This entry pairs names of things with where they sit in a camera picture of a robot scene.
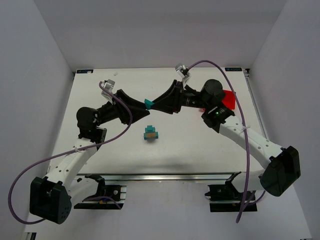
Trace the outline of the teal triangular wood block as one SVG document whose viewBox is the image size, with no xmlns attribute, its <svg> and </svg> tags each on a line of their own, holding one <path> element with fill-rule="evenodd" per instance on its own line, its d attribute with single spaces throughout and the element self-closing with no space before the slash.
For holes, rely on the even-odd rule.
<svg viewBox="0 0 320 240">
<path fill-rule="evenodd" d="M 144 104 L 147 110 L 151 110 L 154 103 L 151 100 L 145 99 Z"/>
</svg>

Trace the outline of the teal cube wood block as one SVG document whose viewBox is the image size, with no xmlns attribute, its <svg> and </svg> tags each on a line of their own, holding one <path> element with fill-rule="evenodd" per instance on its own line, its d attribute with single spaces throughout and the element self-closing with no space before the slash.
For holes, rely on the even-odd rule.
<svg viewBox="0 0 320 240">
<path fill-rule="evenodd" d="M 155 131 L 155 128 L 152 125 L 148 125 L 145 129 L 146 132 L 152 133 Z"/>
</svg>

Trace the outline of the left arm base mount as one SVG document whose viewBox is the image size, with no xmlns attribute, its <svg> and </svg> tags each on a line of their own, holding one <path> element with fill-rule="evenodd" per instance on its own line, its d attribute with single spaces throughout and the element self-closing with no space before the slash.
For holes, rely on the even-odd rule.
<svg viewBox="0 0 320 240">
<path fill-rule="evenodd" d="M 100 175 L 78 177 L 68 193 L 77 210 L 121 210 L 127 194 L 127 186 L 105 180 Z"/>
</svg>

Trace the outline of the teal arch wood block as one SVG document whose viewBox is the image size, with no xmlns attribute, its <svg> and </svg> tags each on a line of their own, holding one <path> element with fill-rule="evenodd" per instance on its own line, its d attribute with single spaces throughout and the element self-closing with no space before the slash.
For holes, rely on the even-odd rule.
<svg viewBox="0 0 320 240">
<path fill-rule="evenodd" d="M 143 134 L 144 140 L 154 140 L 159 138 L 159 133 L 158 132 L 145 132 Z"/>
</svg>

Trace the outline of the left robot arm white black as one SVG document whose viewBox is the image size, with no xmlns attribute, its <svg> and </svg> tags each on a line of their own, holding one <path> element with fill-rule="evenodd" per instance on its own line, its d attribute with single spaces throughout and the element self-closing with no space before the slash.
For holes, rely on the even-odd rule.
<svg viewBox="0 0 320 240">
<path fill-rule="evenodd" d="M 118 90 L 110 102 L 100 108 L 81 107 L 76 113 L 79 135 L 72 153 L 44 177 L 36 177 L 30 185 L 31 214 L 62 224 L 74 205 L 84 199 L 106 199 L 105 179 L 89 174 L 76 180 L 81 168 L 99 150 L 107 130 L 100 126 L 114 119 L 130 125 L 150 114 L 145 103 Z"/>
</svg>

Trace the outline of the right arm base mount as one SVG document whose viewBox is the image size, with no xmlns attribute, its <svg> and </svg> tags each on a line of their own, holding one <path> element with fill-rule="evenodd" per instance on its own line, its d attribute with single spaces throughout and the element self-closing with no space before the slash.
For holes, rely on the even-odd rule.
<svg viewBox="0 0 320 240">
<path fill-rule="evenodd" d="M 204 196 L 209 200 L 211 213 L 235 213 L 240 211 L 243 192 L 238 192 L 232 185 L 232 181 L 240 173 L 233 173 L 223 184 L 208 185 L 208 192 Z"/>
</svg>

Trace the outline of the red plastic bin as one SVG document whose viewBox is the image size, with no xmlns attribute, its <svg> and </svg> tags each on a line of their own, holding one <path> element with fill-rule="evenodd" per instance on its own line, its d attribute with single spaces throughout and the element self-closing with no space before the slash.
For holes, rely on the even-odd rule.
<svg viewBox="0 0 320 240">
<path fill-rule="evenodd" d="M 236 98 L 230 90 L 203 88 L 199 92 L 198 97 L 198 108 L 200 109 L 214 108 L 222 105 L 230 110 L 236 108 Z"/>
</svg>

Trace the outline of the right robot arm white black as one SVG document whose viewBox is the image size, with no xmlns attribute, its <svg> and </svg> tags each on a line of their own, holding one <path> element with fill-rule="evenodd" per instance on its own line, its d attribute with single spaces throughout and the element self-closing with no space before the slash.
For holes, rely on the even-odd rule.
<svg viewBox="0 0 320 240">
<path fill-rule="evenodd" d="M 263 172 L 251 172 L 247 189 L 265 190 L 281 196 L 300 176 L 299 152 L 293 146 L 284 148 L 250 128 L 244 128 L 235 113 L 225 106 L 222 84 L 216 79 L 205 82 L 201 91 L 183 86 L 174 80 L 170 88 L 153 101 L 145 100 L 146 108 L 167 114 L 178 113 L 182 107 L 204 109 L 204 123 L 215 132 L 234 141 L 256 159 Z"/>
</svg>

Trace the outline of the teal rectangular wood block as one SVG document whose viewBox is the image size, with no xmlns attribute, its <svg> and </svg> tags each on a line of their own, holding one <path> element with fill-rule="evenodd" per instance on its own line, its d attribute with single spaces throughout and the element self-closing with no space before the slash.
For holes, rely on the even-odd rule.
<svg viewBox="0 0 320 240">
<path fill-rule="evenodd" d="M 145 128 L 145 133 L 147 134 L 147 133 L 155 133 L 156 132 L 156 129 L 155 129 L 155 127 L 153 127 L 153 126 L 147 126 L 146 128 Z"/>
</svg>

